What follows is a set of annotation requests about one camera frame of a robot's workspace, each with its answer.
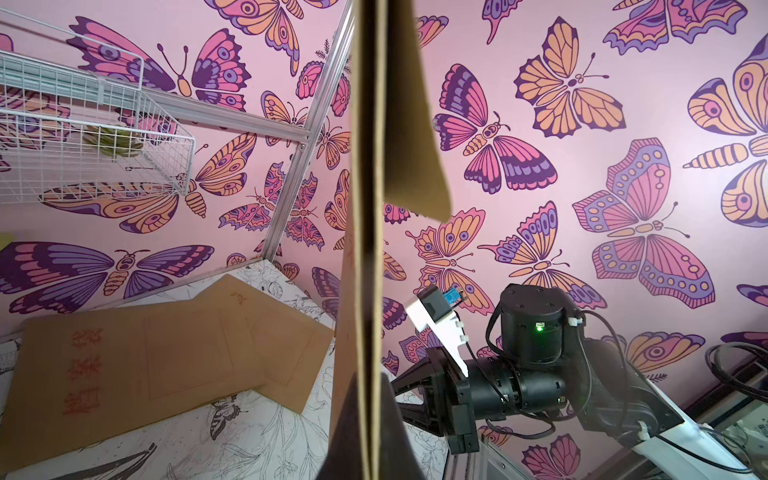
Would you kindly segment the green item in basket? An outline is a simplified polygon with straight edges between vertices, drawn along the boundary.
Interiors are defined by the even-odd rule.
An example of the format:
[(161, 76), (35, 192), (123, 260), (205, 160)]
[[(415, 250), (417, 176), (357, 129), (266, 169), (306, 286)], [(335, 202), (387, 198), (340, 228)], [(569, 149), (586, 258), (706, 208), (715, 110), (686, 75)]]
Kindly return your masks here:
[(132, 132), (104, 126), (86, 126), (82, 141), (99, 153), (112, 158), (133, 158), (143, 150), (143, 143)]

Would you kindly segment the kraft file bag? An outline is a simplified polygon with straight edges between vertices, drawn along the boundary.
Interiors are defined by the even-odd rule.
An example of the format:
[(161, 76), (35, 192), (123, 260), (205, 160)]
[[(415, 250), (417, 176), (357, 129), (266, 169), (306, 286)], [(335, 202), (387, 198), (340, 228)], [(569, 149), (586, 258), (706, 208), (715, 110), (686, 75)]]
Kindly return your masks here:
[(357, 1), (349, 39), (351, 193), (343, 251), (330, 441), (351, 383), (358, 388), (360, 479), (379, 478), (383, 207), (444, 221), (450, 192), (433, 138), (408, 1)]
[(322, 323), (232, 275), (224, 275), (194, 297), (227, 319), (245, 325), (263, 379), (254, 389), (300, 414), (333, 339)]
[(4, 473), (260, 385), (244, 319), (195, 302), (29, 321), (1, 423)]

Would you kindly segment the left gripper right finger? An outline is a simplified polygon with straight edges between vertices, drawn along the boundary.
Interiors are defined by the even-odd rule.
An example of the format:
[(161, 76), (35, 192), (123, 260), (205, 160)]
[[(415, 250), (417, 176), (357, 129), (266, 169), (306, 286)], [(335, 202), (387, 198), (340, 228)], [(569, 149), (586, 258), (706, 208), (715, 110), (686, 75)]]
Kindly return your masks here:
[(379, 378), (379, 478), (423, 480), (424, 475), (411, 448), (389, 378), (384, 372)]

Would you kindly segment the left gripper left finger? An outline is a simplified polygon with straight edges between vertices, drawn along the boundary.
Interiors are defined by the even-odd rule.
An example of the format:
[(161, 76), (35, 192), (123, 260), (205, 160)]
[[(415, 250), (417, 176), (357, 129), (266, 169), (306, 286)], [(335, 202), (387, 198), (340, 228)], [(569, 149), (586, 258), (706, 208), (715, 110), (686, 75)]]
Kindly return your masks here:
[(360, 426), (358, 388), (349, 385), (342, 410), (332, 435), (328, 454), (316, 480), (360, 479)]

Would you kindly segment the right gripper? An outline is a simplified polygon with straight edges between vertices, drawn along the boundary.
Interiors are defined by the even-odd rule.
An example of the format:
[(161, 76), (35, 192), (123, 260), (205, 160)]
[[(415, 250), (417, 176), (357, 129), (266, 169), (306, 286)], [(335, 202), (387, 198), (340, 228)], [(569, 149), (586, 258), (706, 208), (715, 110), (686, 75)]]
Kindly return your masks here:
[(391, 381), (395, 393), (422, 387), (427, 404), (399, 403), (405, 423), (431, 435), (444, 437), (453, 454), (479, 450), (477, 423), (503, 420), (521, 410), (521, 393), (510, 365), (497, 357), (467, 362), (463, 375), (444, 348), (427, 351), (422, 359)]

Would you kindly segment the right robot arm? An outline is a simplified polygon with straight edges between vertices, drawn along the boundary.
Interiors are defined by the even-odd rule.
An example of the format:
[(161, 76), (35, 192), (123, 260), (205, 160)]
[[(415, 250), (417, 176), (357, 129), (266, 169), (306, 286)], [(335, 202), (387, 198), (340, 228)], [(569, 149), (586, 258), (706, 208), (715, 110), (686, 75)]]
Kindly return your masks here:
[(746, 454), (691, 419), (627, 359), (617, 339), (585, 334), (587, 312), (558, 288), (510, 284), (488, 321), (499, 329), (490, 356), (475, 354), (458, 307), (464, 288), (428, 286), (407, 305), (418, 332), (436, 339), (425, 357), (393, 380), (396, 394), (421, 390), (421, 404), (402, 404), (403, 420), (445, 439), (453, 454), (479, 451), (481, 433), (508, 434), (502, 421), (523, 416), (545, 424), (547, 449), (523, 462), (538, 478), (558, 478), (580, 456), (560, 422), (577, 419), (652, 462), (672, 479), (752, 479)]

